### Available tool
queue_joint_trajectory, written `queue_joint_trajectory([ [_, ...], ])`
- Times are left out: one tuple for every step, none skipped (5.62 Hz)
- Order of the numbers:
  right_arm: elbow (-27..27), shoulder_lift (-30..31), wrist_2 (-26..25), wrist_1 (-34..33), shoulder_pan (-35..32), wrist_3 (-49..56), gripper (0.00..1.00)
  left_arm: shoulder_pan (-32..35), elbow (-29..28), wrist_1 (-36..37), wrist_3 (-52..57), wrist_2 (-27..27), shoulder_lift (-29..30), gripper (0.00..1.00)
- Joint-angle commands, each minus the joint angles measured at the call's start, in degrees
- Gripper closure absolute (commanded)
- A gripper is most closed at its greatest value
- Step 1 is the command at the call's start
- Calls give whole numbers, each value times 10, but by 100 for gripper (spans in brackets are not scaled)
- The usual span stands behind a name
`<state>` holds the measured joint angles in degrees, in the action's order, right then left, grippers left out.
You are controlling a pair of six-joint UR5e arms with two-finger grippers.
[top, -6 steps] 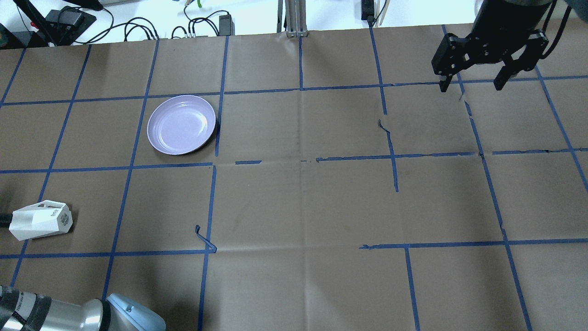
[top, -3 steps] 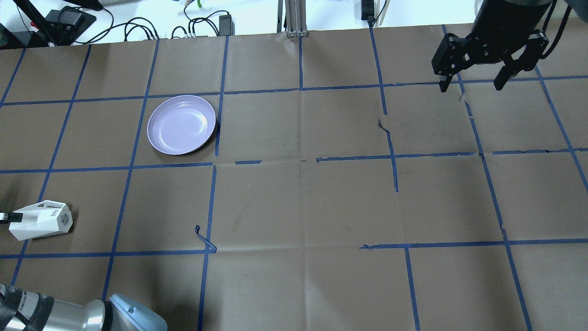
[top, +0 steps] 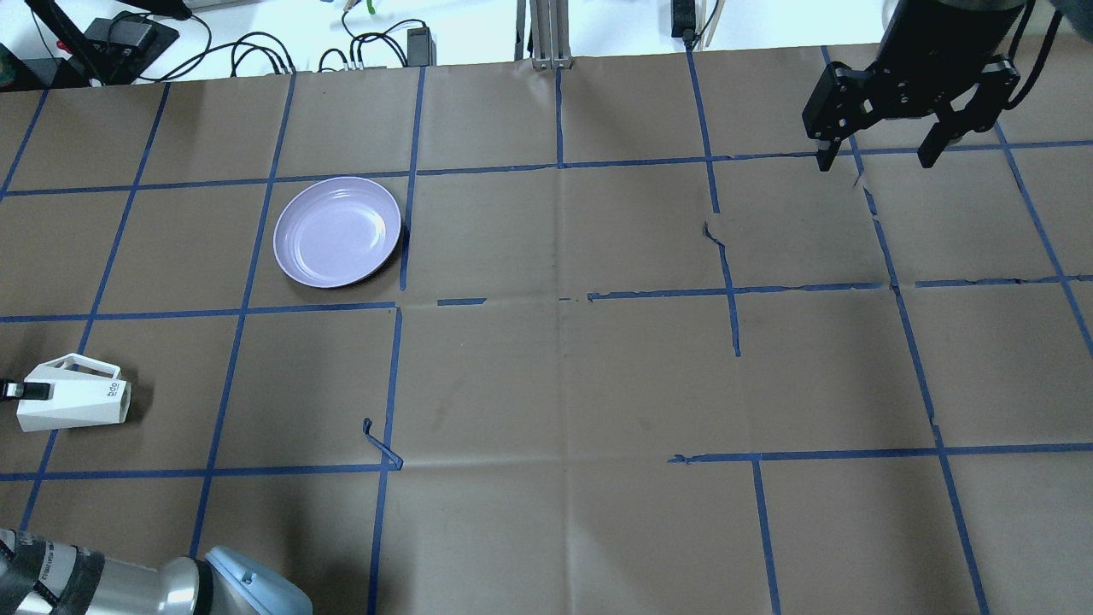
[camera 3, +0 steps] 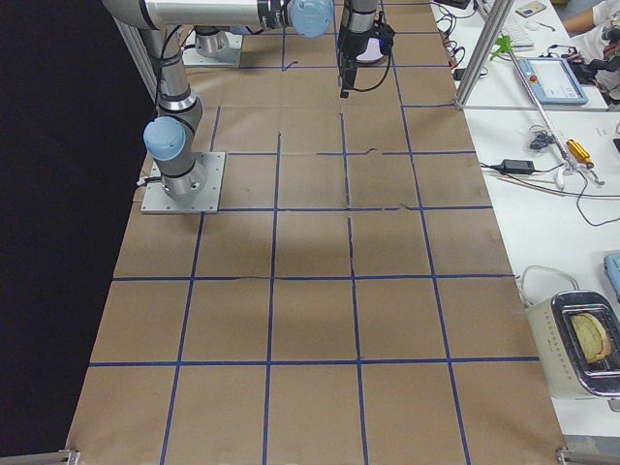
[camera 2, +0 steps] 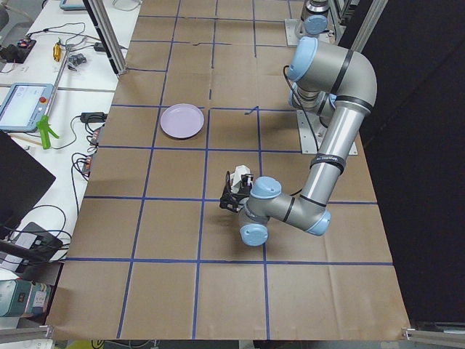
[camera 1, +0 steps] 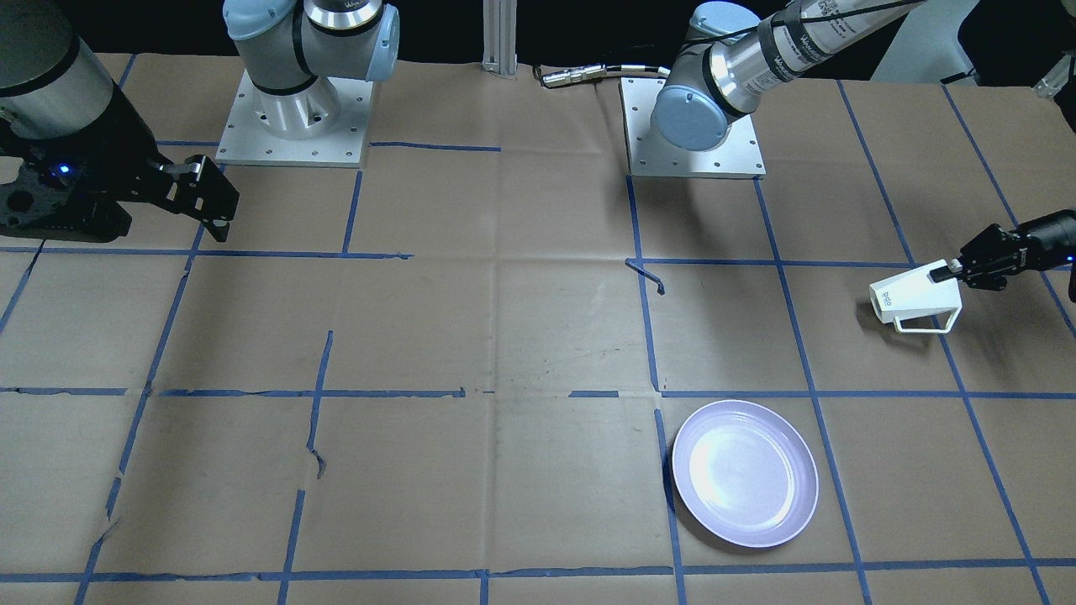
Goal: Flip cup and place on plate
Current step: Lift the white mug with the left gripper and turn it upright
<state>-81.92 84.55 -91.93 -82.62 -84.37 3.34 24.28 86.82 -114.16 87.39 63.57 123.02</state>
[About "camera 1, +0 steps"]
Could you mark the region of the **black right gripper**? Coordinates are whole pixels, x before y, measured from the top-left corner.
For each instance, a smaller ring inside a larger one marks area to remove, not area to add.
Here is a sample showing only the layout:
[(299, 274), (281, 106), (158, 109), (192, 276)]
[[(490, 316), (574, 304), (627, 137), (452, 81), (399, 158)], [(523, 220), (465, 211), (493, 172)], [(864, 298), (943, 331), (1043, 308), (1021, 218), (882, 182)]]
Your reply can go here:
[(130, 202), (196, 219), (223, 244), (240, 200), (207, 155), (169, 161), (119, 86), (103, 114), (76, 133), (30, 140), (3, 119), (3, 155), (23, 161), (1, 187), (8, 237), (107, 244), (129, 233), (132, 219), (122, 203)]

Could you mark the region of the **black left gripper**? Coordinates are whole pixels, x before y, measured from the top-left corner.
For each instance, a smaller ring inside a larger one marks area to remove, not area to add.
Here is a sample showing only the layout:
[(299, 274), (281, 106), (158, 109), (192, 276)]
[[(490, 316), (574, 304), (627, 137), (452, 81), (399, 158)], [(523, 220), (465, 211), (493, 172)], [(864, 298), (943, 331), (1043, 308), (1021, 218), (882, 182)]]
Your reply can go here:
[(1000, 292), (1007, 276), (1072, 264), (1074, 251), (1075, 211), (1062, 209), (1019, 224), (1015, 231), (991, 224), (960, 249), (950, 269), (965, 286)]

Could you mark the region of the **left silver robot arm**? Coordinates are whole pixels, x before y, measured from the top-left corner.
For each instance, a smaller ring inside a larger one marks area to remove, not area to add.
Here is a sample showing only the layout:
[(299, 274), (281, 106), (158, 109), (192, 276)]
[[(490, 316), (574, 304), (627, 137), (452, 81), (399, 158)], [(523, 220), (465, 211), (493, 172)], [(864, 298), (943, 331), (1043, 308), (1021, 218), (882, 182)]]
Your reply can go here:
[[(696, 8), (688, 37), (657, 93), (651, 124), (670, 145), (709, 152), (736, 119), (758, 111), (761, 96), (906, 15), (912, 1), (790, 1), (737, 31), (719, 31), (718, 3)], [(1073, 265), (1073, 210), (1033, 219), (1013, 230), (990, 226), (954, 261), (942, 261), (930, 283), (960, 281), (973, 290), (1006, 287), (1008, 276)]]

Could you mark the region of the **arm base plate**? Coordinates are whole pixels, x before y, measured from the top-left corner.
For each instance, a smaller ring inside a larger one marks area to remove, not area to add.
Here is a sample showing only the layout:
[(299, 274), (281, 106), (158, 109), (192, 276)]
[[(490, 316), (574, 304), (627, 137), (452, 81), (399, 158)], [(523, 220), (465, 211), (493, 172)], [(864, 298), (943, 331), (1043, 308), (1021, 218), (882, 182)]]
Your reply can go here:
[(374, 99), (372, 82), (318, 78), (274, 96), (245, 73), (215, 160), (235, 166), (362, 168)]
[(706, 93), (631, 78), (621, 96), (631, 175), (766, 175), (752, 119), (731, 119)]

